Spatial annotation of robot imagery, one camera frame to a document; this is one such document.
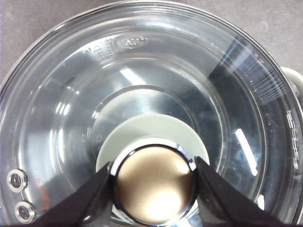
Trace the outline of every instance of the silver grommet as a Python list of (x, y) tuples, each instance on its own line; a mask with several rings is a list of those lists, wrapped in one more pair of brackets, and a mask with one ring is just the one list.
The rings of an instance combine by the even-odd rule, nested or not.
[(21, 201), (15, 206), (15, 215), (21, 223), (31, 223), (36, 215), (35, 208), (30, 202)]
[(7, 183), (13, 192), (21, 192), (27, 187), (27, 175), (20, 169), (13, 169), (7, 176)]

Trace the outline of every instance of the metal eyelet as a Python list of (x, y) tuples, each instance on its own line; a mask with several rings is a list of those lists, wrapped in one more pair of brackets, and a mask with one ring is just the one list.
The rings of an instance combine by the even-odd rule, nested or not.
[(13, 169), (8, 173), (7, 183), (13, 192), (21, 192), (27, 187), (27, 175), (20, 169)]
[(31, 223), (36, 215), (34, 206), (27, 201), (21, 201), (15, 206), (15, 215), (23, 224)]

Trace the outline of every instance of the transparent container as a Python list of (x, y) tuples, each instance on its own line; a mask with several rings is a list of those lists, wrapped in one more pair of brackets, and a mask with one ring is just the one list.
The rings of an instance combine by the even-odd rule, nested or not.
[[(200, 136), (210, 164), (286, 223), (302, 208), (302, 110), (282, 71), (246, 33), (175, 2), (121, 1), (58, 25), (1, 87), (1, 221), (36, 218), (94, 173), (120, 123), (160, 113)], [(12, 192), (7, 174), (23, 170)], [(198, 210), (187, 216), (201, 226)], [(126, 226), (114, 213), (111, 225)]]

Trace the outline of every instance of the gray countertop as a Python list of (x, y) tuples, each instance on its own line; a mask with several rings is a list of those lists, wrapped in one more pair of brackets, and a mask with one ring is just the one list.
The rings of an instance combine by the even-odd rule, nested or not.
[[(2, 0), (1, 80), (19, 56), (60, 22), (112, 0)], [(277, 61), (303, 73), (303, 0), (180, 0), (255, 38)]]

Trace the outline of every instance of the handle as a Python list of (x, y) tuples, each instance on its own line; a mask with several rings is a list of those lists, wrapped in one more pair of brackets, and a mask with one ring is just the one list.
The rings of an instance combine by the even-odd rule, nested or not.
[(303, 96), (303, 75), (287, 67), (281, 67), (281, 70), (285, 74), (286, 78), (294, 83), (300, 94)]

